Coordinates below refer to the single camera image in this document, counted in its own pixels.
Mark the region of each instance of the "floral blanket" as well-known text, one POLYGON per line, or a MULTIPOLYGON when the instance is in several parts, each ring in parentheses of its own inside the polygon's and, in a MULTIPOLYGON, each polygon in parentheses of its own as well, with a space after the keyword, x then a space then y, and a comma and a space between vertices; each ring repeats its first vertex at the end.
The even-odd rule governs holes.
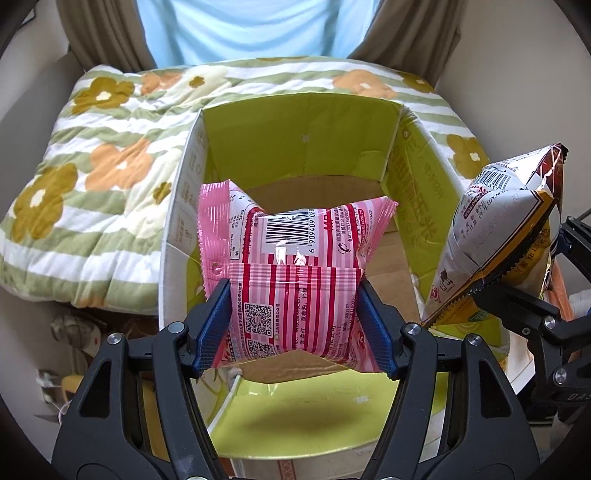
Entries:
POLYGON ((0 224, 1 283, 28 300, 155 313, 171 185, 199 110, 294 92, 404 104, 460 181, 488 163, 427 82, 376 65, 300 57, 139 74, 99 66, 76 83, 35 177, 0 224))

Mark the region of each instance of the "pink striped wrapper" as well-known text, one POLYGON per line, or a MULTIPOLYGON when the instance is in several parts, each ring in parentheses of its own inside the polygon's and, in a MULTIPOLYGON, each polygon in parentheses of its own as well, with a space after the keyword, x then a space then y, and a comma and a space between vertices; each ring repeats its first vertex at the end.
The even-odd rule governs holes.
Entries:
POLYGON ((380 197, 267 215, 231 181, 202 186, 205 291, 229 278, 233 304, 213 366, 302 349, 379 371, 355 315, 356 291, 396 206, 380 197))

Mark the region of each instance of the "beige curtain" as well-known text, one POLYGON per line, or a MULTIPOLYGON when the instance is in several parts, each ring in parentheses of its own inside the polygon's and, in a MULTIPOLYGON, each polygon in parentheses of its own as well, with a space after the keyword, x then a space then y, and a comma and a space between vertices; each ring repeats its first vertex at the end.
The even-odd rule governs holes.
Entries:
POLYGON ((124 72, 155 68, 135 0, 57 0, 57 7, 86 70, 100 64, 124 72))
POLYGON ((466 0, 381 0, 350 58, 414 73, 435 85, 460 40, 466 0))

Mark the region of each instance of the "snack bag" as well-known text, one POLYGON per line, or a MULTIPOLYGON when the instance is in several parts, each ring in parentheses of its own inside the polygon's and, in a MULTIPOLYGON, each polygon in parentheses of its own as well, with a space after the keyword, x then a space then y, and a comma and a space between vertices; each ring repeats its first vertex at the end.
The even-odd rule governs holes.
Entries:
POLYGON ((489 164, 472 181, 454 214, 423 325, 490 318, 469 294, 499 278, 541 295, 560 227, 566 153, 551 145, 489 164))
POLYGON ((231 181, 202 186, 199 240, 209 297, 230 279, 232 319, 215 368, 302 349, 379 371, 355 315, 357 286, 394 213, 387 197, 267 215, 231 181))

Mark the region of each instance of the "blue gripper pad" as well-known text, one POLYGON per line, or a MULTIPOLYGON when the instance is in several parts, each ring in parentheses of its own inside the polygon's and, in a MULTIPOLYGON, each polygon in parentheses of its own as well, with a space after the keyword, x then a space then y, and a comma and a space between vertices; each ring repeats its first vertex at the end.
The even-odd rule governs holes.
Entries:
POLYGON ((197 338, 197 351, 195 360, 193 361, 193 368, 196 370, 198 376, 201 376, 205 370, 211 368, 217 349, 230 325, 232 299, 230 296, 230 282, 228 280, 219 281, 211 298, 204 305, 209 306, 210 303, 212 303, 211 308, 202 312, 196 312, 196 314, 201 313, 207 315, 207 319, 197 338))
POLYGON ((364 287, 365 284, 369 284, 369 282, 362 281, 357 289, 357 316, 379 369, 386 372, 389 378, 395 378, 398 367, 394 360, 392 337, 390 337, 377 305, 374 303, 379 301, 378 296, 373 289, 371 289, 373 294, 369 293, 364 287))

